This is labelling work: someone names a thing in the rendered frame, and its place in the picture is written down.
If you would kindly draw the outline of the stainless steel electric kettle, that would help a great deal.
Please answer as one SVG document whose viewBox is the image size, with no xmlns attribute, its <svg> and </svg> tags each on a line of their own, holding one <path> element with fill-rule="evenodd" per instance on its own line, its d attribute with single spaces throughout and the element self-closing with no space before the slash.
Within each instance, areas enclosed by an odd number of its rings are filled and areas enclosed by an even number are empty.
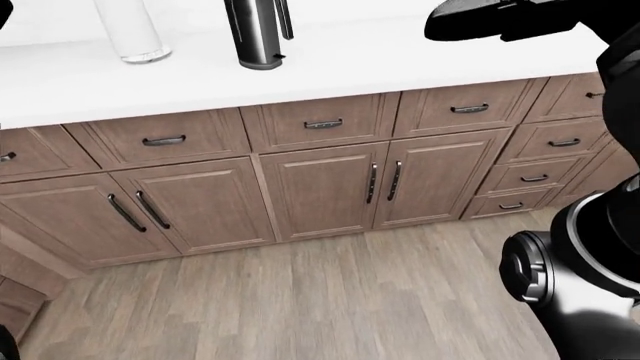
<svg viewBox="0 0 640 360">
<path fill-rule="evenodd" d="M 268 71 L 282 65 L 280 38 L 294 38 L 287 0 L 224 0 L 238 62 Z"/>
</svg>

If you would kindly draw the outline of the brown wooden drawer front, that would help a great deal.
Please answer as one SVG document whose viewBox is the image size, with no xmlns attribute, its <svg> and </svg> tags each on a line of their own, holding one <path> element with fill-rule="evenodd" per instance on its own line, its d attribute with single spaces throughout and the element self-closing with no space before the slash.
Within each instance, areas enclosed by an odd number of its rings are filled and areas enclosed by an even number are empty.
<svg viewBox="0 0 640 360">
<path fill-rule="evenodd" d="M 523 120 L 550 122 L 602 115 L 602 98 L 587 98 L 587 92 L 604 92 L 597 73 L 550 77 Z"/>
<path fill-rule="evenodd" d="M 520 124 L 548 79 L 509 80 L 403 92 L 393 137 L 421 137 L 510 128 Z M 451 106 L 487 103 L 481 113 L 457 114 Z"/>
<path fill-rule="evenodd" d="M 254 152 L 285 152 L 386 140 L 392 136 L 398 92 L 241 107 Z M 304 122 L 343 119 L 336 128 Z"/>
<path fill-rule="evenodd" d="M 594 155 L 587 154 L 495 165 L 489 171 L 476 194 L 482 196 L 566 185 L 592 158 Z M 547 174 L 549 179 L 543 182 L 522 182 L 520 180 L 521 176 L 536 177 L 542 174 Z"/>
<path fill-rule="evenodd" d="M 496 215 L 506 215 L 540 209 L 550 203 L 562 188 L 562 186 L 553 186 L 548 188 L 513 191 L 503 194 L 476 196 L 469 203 L 469 206 L 461 216 L 461 219 L 468 220 L 486 218 Z M 521 209 L 502 210 L 498 206 L 500 203 L 504 205 L 513 205 L 519 202 L 524 203 L 524 206 Z"/>
<path fill-rule="evenodd" d="M 505 146 L 498 164 L 512 164 L 583 155 L 596 152 L 606 140 L 606 127 L 601 117 L 565 119 L 520 125 Z M 548 141 L 579 138 L 581 143 L 569 147 L 548 146 Z"/>
<path fill-rule="evenodd" d="M 64 128 L 105 170 L 234 158 L 251 152 L 239 110 L 201 110 L 66 124 Z M 143 138 L 184 134 L 172 146 L 143 146 Z"/>
<path fill-rule="evenodd" d="M 0 131 L 0 183 L 73 175 L 100 170 L 99 165 L 62 125 Z"/>
</svg>

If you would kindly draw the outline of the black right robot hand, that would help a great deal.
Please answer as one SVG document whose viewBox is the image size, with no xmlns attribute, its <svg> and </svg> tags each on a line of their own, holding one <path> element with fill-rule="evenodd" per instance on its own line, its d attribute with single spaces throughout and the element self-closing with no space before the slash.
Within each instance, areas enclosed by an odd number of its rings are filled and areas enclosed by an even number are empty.
<svg viewBox="0 0 640 360">
<path fill-rule="evenodd" d="M 519 41 L 568 32 L 615 9 L 617 0 L 446 0 L 426 20 L 425 38 Z"/>
</svg>

